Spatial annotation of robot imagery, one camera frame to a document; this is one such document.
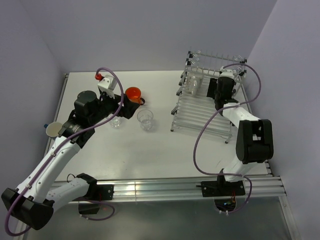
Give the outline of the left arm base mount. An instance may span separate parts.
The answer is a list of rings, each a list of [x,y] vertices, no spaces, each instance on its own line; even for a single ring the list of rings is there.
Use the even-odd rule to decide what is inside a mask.
[[[75,201],[109,201],[113,199],[114,185],[113,184],[97,184],[93,189],[90,189],[84,196],[78,197]],[[78,212],[81,215],[95,215],[99,212],[101,204],[98,203],[79,203]]]

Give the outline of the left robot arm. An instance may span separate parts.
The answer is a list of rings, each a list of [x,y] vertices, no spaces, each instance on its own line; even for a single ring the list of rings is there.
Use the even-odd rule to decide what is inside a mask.
[[[85,173],[54,190],[51,186],[67,163],[85,146],[95,133],[95,124],[110,114],[130,119],[139,104],[126,95],[110,97],[106,92],[97,96],[91,90],[82,91],[74,102],[68,120],[62,125],[55,141],[34,171],[15,189],[7,188],[1,199],[14,217],[40,230],[54,212],[77,199],[96,200],[100,188],[97,180]]]

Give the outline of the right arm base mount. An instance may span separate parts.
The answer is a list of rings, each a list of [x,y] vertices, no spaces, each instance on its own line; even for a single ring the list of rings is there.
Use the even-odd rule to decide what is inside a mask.
[[[236,197],[244,196],[246,193],[241,180],[228,182],[222,175],[218,176],[217,180],[201,181],[196,187],[201,189],[204,198],[224,197],[214,201],[216,208],[222,212],[234,211],[237,205]]]

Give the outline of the dark blue cup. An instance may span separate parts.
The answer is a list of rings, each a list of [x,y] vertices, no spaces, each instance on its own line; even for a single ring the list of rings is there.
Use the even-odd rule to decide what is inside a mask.
[[[55,138],[59,135],[59,131],[61,130],[63,124],[60,122],[52,122],[50,124],[45,124],[45,133],[50,138]]]

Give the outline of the patterned white mug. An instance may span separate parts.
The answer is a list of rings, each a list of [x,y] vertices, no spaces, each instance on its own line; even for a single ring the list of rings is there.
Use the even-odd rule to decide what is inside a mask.
[[[186,89],[195,96],[203,82],[203,76],[199,74],[189,74],[186,82]]]

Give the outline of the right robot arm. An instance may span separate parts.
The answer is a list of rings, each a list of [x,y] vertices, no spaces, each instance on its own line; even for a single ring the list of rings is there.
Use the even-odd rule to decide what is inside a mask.
[[[234,183],[252,168],[263,164],[274,155],[272,122],[252,115],[233,98],[235,81],[226,76],[211,78],[206,96],[214,99],[218,114],[237,128],[235,157],[221,170],[222,179],[216,183],[217,191],[229,194]]]

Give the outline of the orange plastic mug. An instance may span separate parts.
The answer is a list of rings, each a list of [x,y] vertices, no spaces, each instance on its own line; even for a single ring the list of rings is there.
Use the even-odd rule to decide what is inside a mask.
[[[133,102],[133,103],[137,103],[140,105],[144,105],[145,104],[145,99],[142,98],[142,92],[138,87],[129,87],[125,90],[125,94],[127,96],[127,98]]]

